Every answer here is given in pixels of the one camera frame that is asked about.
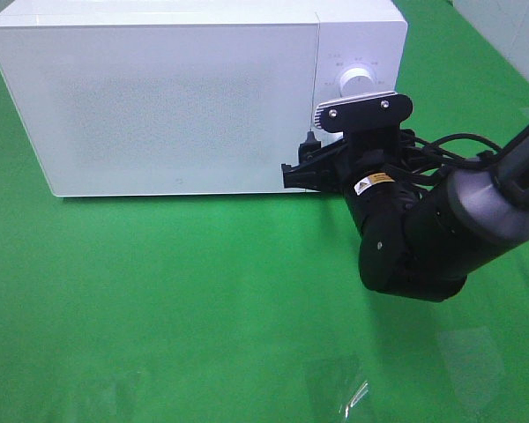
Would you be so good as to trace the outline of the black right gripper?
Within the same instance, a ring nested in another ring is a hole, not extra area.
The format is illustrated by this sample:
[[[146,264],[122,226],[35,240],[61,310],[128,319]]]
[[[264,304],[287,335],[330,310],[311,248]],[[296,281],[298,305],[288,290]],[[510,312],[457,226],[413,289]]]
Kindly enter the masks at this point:
[[[450,172],[436,172],[426,190],[411,171],[413,147],[412,132],[395,128],[347,132],[328,145],[309,130],[298,165],[281,164],[283,184],[342,192],[361,235],[359,274],[369,290],[440,302],[466,282],[458,257],[467,231],[451,205]]]

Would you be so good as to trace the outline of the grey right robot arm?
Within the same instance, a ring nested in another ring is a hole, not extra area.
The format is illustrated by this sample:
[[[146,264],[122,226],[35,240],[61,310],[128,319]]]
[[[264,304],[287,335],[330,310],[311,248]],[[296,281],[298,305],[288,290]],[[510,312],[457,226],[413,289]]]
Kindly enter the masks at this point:
[[[411,112],[389,99],[318,109],[341,139],[325,146],[308,135],[283,181],[345,198],[369,290],[443,301],[470,272],[529,241],[529,125],[505,147],[464,159],[402,129]]]

